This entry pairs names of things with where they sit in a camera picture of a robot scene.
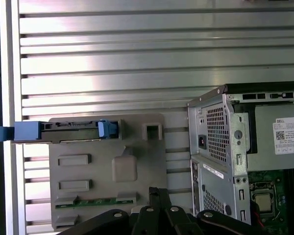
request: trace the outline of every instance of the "screw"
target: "screw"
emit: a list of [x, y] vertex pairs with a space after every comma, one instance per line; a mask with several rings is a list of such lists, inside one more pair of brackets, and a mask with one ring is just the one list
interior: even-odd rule
[[210, 212], [205, 212], [204, 216], [207, 217], [207, 218], [211, 218], [214, 215], [212, 213], [210, 213]]
[[171, 207], [171, 211], [172, 212], [177, 212], [178, 211], [178, 208], [177, 207]]

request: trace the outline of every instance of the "aluminum slotted panel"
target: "aluminum slotted panel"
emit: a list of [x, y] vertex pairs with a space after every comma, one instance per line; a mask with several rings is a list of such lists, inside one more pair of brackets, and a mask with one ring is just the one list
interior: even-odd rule
[[[223, 83], [294, 80], [294, 2], [0, 0], [0, 24], [3, 124], [162, 113], [176, 203], [191, 201], [187, 101]], [[4, 151], [7, 233], [50, 233], [48, 150]]]

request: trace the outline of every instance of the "qr code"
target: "qr code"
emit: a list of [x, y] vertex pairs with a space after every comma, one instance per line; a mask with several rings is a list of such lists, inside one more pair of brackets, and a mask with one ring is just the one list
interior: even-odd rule
[[284, 140], [284, 131], [277, 131], [275, 132], [277, 141]]

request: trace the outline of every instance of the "ventilation grille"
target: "ventilation grille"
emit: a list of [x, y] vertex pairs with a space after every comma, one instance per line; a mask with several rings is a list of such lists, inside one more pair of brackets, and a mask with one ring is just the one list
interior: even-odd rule
[[207, 128], [210, 157], [226, 162], [225, 147], [229, 145], [229, 131], [225, 130], [223, 107], [207, 111]]
[[211, 195], [207, 190], [204, 196], [204, 206], [205, 210], [213, 210], [224, 214], [223, 204], [218, 201], [213, 195]]

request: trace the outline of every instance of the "white sticker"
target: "white sticker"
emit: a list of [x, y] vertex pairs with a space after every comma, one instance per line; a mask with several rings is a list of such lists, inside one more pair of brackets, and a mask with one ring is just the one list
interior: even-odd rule
[[203, 164], [204, 168], [207, 169], [208, 171], [210, 171], [211, 173], [214, 173], [216, 176], [219, 176], [221, 179], [224, 179], [223, 174], [221, 174], [220, 172], [218, 172], [217, 170], [211, 168], [210, 166]]
[[275, 154], [294, 153], [294, 117], [277, 118], [273, 134]]

